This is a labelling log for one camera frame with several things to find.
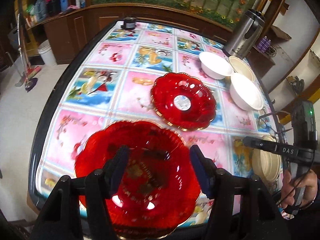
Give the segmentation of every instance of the beige paper plate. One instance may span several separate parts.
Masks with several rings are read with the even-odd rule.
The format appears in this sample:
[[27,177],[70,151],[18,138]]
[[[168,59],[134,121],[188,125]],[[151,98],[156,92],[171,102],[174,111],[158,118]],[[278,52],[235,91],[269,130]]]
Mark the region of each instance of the beige paper plate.
[[[262,137],[263,140],[275,142],[276,140],[270,135]],[[257,174],[262,180],[274,182],[280,172],[280,155],[270,152],[254,149],[252,155],[253,172]]]

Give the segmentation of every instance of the white bowl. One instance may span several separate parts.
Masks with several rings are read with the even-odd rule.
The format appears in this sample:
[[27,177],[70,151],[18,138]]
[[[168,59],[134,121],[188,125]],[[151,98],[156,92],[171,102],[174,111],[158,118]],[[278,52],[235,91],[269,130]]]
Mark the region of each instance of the white bowl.
[[[270,135],[262,137],[263,140],[275,142],[276,140]],[[252,155],[252,169],[262,180],[267,182],[274,182],[280,172],[280,155],[270,152],[261,151],[259,149],[253,150]]]
[[259,89],[244,75],[233,73],[231,75],[230,95],[241,109],[261,110],[263,98]]
[[255,81],[256,78],[252,69],[244,61],[242,61],[238,57],[230,56],[229,63],[236,72],[244,75],[252,82]]
[[204,73],[214,79],[229,77],[234,72],[232,66],[224,58],[214,53],[201,52],[199,59]]

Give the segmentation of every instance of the purple container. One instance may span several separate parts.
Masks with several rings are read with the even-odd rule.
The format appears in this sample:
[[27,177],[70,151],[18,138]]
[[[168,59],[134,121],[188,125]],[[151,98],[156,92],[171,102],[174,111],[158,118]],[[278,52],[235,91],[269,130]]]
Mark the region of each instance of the purple container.
[[266,50],[269,49],[270,44],[271,44],[271,40],[266,41],[266,43],[264,43],[264,44],[262,45],[261,52],[263,52],[263,53],[266,52]]
[[267,41],[268,41],[267,36],[264,36],[264,37],[259,41],[259,43],[258,43],[258,45],[257,45],[257,48],[258,48],[259,50],[262,50],[263,44],[265,44]]

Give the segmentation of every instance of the thermos lid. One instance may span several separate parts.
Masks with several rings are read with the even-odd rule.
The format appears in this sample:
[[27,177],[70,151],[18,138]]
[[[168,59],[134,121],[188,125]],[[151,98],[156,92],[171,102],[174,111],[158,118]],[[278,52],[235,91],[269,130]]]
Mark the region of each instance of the thermos lid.
[[264,26],[264,16],[261,14],[261,12],[256,11],[255,9],[249,9],[246,11],[245,15],[250,17],[252,20],[258,20],[259,24],[261,26]]

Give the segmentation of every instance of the red glass plate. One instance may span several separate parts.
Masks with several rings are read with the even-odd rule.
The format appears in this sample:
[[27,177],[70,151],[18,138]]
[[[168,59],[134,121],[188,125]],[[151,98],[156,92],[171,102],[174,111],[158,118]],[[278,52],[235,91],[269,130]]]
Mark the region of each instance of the red glass plate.
[[185,73],[167,73],[157,78],[151,96],[156,113],[168,125],[183,131],[204,129],[216,115],[216,101],[210,89]]
[[[146,122],[119,121],[88,139],[75,163],[77,177],[102,168],[121,145],[131,149],[119,190],[106,200],[122,238],[158,238],[192,215],[200,187],[183,139]],[[85,197],[80,197],[85,204]]]

